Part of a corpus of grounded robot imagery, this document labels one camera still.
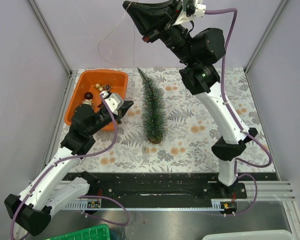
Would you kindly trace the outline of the orange plastic bin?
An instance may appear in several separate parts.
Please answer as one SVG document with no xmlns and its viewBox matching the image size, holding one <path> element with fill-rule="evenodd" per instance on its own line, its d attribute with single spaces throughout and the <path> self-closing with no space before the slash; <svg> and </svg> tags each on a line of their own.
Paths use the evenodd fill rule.
<svg viewBox="0 0 300 240">
<path fill-rule="evenodd" d="M 128 75 L 125 72 L 112 69 L 94 69 L 85 70 L 80 74 L 78 82 L 75 84 L 64 122 L 68 126 L 71 125 L 71 119 L 78 107 L 85 99 L 87 92 L 92 93 L 92 106 L 95 112 L 100 109 L 102 103 L 100 93 L 102 90 L 109 90 L 112 93 L 118 93 L 123 99 L 125 98 Z"/>
</svg>

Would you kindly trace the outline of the small green christmas tree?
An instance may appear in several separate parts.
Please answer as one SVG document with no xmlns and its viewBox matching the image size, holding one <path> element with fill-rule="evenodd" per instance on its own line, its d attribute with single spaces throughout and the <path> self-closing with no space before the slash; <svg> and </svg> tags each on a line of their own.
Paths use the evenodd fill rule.
<svg viewBox="0 0 300 240">
<path fill-rule="evenodd" d="M 150 143 L 160 144 L 167 133 L 167 112 L 164 92 L 140 68 L 137 69 L 142 83 L 142 127 L 143 134 Z"/>
</svg>

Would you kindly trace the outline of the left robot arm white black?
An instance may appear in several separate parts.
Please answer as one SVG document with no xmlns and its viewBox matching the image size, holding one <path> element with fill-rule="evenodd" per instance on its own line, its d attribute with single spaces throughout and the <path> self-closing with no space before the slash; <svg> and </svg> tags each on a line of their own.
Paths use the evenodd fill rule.
<svg viewBox="0 0 300 240">
<path fill-rule="evenodd" d="M 63 207 L 82 196 L 95 198 L 98 179 L 84 171 L 60 190 L 56 186 L 81 159 L 90 157 L 95 144 L 93 135 L 110 123 L 120 124 L 134 102 L 117 97 L 104 99 L 99 111 L 82 103 L 74 110 L 68 133 L 60 148 L 36 179 L 19 194 L 9 194 L 4 200 L 12 225 L 18 224 L 27 235 L 41 234 L 52 217 Z"/>
</svg>

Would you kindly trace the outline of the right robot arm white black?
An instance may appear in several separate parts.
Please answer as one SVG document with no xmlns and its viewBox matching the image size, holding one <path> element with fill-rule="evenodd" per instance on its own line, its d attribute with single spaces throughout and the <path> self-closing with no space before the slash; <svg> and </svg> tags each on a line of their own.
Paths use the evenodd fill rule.
<svg viewBox="0 0 300 240">
<path fill-rule="evenodd" d="M 221 78 L 214 64 L 226 54 L 228 40 L 219 28 L 207 28 L 195 36 L 182 26 L 194 18 L 208 14 L 200 0 L 168 0 L 162 3 L 138 3 L 126 0 L 123 8 L 133 20 L 146 43 L 160 39 L 185 68 L 179 71 L 184 86 L 207 108 L 222 136 L 212 146 L 219 159 L 218 194 L 229 198 L 236 191 L 235 158 L 258 134 L 240 119 L 222 89 Z"/>
</svg>

